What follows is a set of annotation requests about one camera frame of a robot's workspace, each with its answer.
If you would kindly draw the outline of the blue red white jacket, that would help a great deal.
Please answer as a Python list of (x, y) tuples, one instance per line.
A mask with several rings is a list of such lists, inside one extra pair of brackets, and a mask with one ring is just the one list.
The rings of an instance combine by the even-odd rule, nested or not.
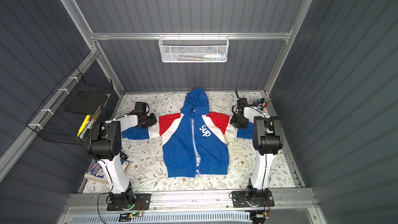
[(226, 175), (229, 151), (226, 136), (252, 139), (254, 126), (231, 125), (231, 116), (212, 112), (205, 91), (189, 92), (179, 113), (159, 116), (148, 129), (130, 127), (122, 131), (130, 140), (162, 139), (163, 160), (169, 177)]

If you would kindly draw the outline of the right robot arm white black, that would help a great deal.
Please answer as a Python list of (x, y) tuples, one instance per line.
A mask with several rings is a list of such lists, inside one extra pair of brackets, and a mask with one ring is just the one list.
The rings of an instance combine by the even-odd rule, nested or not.
[(275, 205), (268, 180), (273, 160), (283, 148), (280, 118), (262, 113), (252, 106), (240, 106), (233, 115), (232, 123), (239, 130), (254, 126), (252, 144), (256, 153), (254, 172), (244, 191), (233, 191), (231, 199), (235, 208), (264, 207)]

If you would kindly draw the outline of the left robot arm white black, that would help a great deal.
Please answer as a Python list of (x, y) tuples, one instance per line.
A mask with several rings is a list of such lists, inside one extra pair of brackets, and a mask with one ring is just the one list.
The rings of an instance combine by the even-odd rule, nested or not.
[(132, 114), (113, 120), (96, 122), (88, 135), (88, 153), (103, 169), (110, 185), (106, 202), (108, 211), (145, 211), (150, 194), (135, 195), (121, 164), (122, 132), (134, 127), (146, 130), (155, 125), (155, 114)]

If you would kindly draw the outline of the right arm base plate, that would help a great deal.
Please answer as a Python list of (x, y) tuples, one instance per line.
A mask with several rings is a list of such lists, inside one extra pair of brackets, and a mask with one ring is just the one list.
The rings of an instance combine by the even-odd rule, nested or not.
[(242, 207), (274, 207), (274, 197), (269, 189), (248, 191), (233, 191), (229, 197), (233, 201), (234, 208)]

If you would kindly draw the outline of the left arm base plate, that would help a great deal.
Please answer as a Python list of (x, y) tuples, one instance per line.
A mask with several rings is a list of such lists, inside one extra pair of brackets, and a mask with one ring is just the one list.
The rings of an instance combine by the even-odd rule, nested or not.
[(146, 211), (149, 210), (151, 194), (127, 194), (110, 193), (106, 198), (107, 211)]

